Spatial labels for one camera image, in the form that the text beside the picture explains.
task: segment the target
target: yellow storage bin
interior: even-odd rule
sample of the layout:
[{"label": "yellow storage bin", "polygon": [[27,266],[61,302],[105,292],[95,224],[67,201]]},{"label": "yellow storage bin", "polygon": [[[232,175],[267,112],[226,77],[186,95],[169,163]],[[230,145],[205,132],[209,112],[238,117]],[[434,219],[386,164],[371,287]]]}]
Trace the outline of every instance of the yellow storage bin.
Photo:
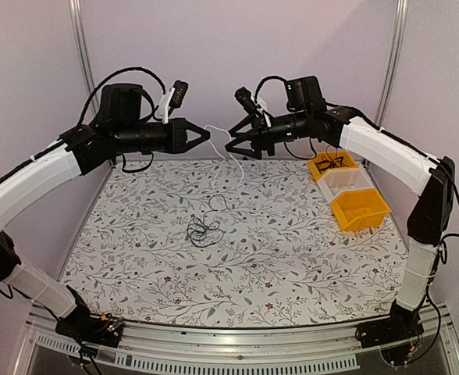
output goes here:
[{"label": "yellow storage bin", "polygon": [[[339,157],[343,157],[343,165],[339,168],[331,168],[328,170],[320,171],[316,166],[316,163],[320,163],[323,160],[335,159]],[[319,152],[317,156],[308,161],[308,168],[313,175],[315,181],[318,181],[321,177],[325,174],[329,173],[330,171],[334,170],[348,170],[350,168],[358,168],[357,163],[353,160],[349,152],[347,151],[337,151],[337,152]]]},{"label": "yellow storage bin", "polygon": [[355,232],[370,227],[380,227],[390,207],[375,188],[346,191],[330,204],[340,228]]}]

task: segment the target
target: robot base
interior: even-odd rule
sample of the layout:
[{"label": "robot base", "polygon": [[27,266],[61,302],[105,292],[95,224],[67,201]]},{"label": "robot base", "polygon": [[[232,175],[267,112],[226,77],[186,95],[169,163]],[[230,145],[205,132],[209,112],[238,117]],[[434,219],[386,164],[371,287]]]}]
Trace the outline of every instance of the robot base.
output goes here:
[{"label": "robot base", "polygon": [[362,348],[406,341],[392,348],[381,349],[384,360],[392,366],[402,366],[409,360],[415,347],[409,340],[424,333],[418,312],[408,312],[393,303],[389,318],[358,325],[355,337]]},{"label": "robot base", "polygon": [[93,344],[117,348],[123,332],[123,320],[107,316],[92,316],[84,300],[68,287],[75,297],[76,308],[64,319],[58,320],[56,333]]}]

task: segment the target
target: floral tablecloth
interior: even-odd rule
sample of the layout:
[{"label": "floral tablecloth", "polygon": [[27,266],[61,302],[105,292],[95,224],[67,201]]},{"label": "floral tablecloth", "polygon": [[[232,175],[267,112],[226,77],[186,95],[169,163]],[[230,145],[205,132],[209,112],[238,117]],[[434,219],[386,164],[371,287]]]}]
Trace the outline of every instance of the floral tablecloth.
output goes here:
[{"label": "floral tablecloth", "polygon": [[[113,170],[62,282],[130,320],[207,327],[331,323],[386,313],[407,251],[388,217],[344,233],[305,162],[160,161]],[[129,168],[139,167],[133,162]],[[222,240],[197,248],[187,225],[218,212]]]}]

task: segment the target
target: white storage bin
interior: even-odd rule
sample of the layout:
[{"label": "white storage bin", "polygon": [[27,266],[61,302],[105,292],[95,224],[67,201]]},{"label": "white storage bin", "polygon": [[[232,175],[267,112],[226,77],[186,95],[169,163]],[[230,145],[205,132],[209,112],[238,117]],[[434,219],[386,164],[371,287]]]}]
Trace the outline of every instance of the white storage bin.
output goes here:
[{"label": "white storage bin", "polygon": [[374,185],[368,174],[362,168],[329,170],[317,184],[328,203],[345,191],[373,189]]}]

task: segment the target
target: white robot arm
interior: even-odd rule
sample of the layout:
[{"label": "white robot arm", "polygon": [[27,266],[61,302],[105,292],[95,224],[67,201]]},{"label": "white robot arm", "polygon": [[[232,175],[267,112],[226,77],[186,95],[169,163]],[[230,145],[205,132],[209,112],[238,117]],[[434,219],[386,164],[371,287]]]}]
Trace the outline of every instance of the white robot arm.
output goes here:
[{"label": "white robot arm", "polygon": [[[258,85],[272,77],[266,77]],[[362,112],[325,101],[316,77],[284,80],[289,114],[271,118],[268,126],[249,90],[237,90],[235,97],[247,116],[229,132],[234,139],[228,152],[256,159],[266,151],[275,154],[275,144],[299,138],[314,138],[333,147],[342,147],[383,168],[406,184],[419,200],[407,221],[410,255],[401,288],[393,302],[390,317],[358,326],[357,338],[363,347],[383,345],[422,334],[418,311],[428,295],[429,285],[439,265],[439,249],[453,205],[454,162],[426,154],[377,127]],[[250,125],[251,129],[242,131]],[[250,142],[250,148],[240,148]],[[388,362],[405,363],[408,351],[385,351]]]},{"label": "white robot arm", "polygon": [[[101,82],[97,90],[110,77]],[[186,90],[187,84],[180,81],[169,89],[169,101],[163,103],[168,112],[179,108]],[[78,342],[117,346],[121,335],[119,321],[107,316],[108,329],[103,329],[103,319],[92,316],[74,290],[18,256],[4,230],[11,220],[51,190],[91,172],[102,163],[115,162],[118,155],[155,151],[183,153],[209,138],[209,132],[183,118],[148,122],[155,111],[153,105],[152,114],[140,119],[142,98],[151,101],[137,84],[105,86],[99,112],[90,125],[79,124],[68,130],[43,152],[31,156],[0,179],[0,282],[49,309],[59,321],[56,331]],[[188,130],[200,136],[188,141]]]}]

